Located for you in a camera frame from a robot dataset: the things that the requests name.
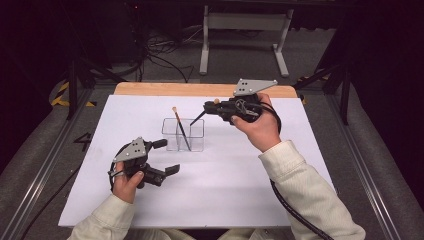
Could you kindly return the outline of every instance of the wooden table edge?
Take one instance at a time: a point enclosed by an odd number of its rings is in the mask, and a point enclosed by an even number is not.
[[[122,82],[115,95],[232,97],[236,84]],[[297,98],[292,86],[277,85],[260,92],[271,98]]]

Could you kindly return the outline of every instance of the gray carpet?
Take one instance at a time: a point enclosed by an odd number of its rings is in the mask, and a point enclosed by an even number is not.
[[[290,73],[289,78],[279,75],[271,44],[278,35],[262,32],[253,38],[236,32],[213,32],[210,35],[209,68],[206,76],[198,73],[201,44],[192,42],[160,57],[179,67],[194,66],[189,82],[236,83],[239,78],[277,79],[280,85],[291,85],[301,76],[311,75],[334,31],[290,31],[283,55]],[[114,71],[126,68],[125,64]],[[191,68],[183,68],[186,76]],[[135,74],[125,77],[134,80]],[[144,81],[182,82],[182,76],[173,68],[164,68],[149,61],[144,65]],[[24,228],[46,203],[65,179],[76,169],[85,156],[82,143],[73,141],[85,133],[95,133],[96,125],[106,103],[113,93],[111,81],[99,81],[90,96],[96,107],[83,107],[48,181],[38,197]],[[306,98],[304,105],[312,129],[321,149],[334,186],[340,199],[352,213],[353,219],[364,227],[367,239],[386,239],[376,217],[367,192],[355,170],[352,152],[337,126],[337,117],[331,112],[327,96],[319,90],[320,82],[309,90],[301,91]],[[49,155],[62,126],[66,123],[67,107],[54,106],[51,114],[39,125],[22,145],[19,152],[0,176],[0,233],[6,230],[13,215],[24,198],[38,170]],[[349,104],[349,129],[373,176],[384,203],[392,217],[401,239],[421,239],[424,236],[423,212],[411,191],[403,181],[386,146],[361,108],[354,89]],[[66,239],[71,230],[58,227],[58,220],[72,188],[70,181],[35,221],[26,239]]]

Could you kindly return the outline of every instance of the metal stand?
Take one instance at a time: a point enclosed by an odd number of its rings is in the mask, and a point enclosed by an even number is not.
[[[286,40],[292,19],[293,10],[288,10],[287,14],[233,14],[233,13],[209,13],[208,6],[205,6],[203,15],[203,47],[200,58],[200,75],[208,72],[209,61],[209,29],[242,29],[242,30],[267,30],[280,31],[280,41],[273,44],[273,51],[277,59],[278,67],[282,77],[288,77],[286,63],[281,50]]]

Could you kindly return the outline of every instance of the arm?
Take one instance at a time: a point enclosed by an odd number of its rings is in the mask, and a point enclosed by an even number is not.
[[[305,162],[291,141],[275,145],[259,158],[280,194],[305,219],[333,239],[365,238],[365,231],[353,222],[330,185]],[[316,237],[290,214],[288,216],[296,239]]]
[[[122,169],[123,163],[117,163],[116,170]],[[134,217],[135,190],[142,179],[142,172],[134,174],[131,179],[116,176],[113,194],[78,223],[68,239],[124,239]]]
[[[266,94],[259,100],[271,104]],[[305,219],[334,239],[364,239],[365,231],[356,225],[349,211],[328,183],[308,165],[291,141],[281,142],[277,121],[264,111],[253,123],[237,116],[234,125],[246,133],[263,154],[259,156],[271,180],[284,199]],[[316,234],[289,215],[296,239],[314,239]]]

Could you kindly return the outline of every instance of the person's left hand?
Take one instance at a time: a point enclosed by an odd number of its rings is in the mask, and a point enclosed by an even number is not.
[[[123,170],[124,163],[117,162],[115,168],[117,172]],[[130,179],[128,179],[126,175],[116,176],[113,183],[113,195],[117,196],[122,201],[133,203],[135,198],[135,190],[137,189],[137,185],[141,182],[143,177],[144,173],[141,171],[134,174],[134,176],[132,176]]]

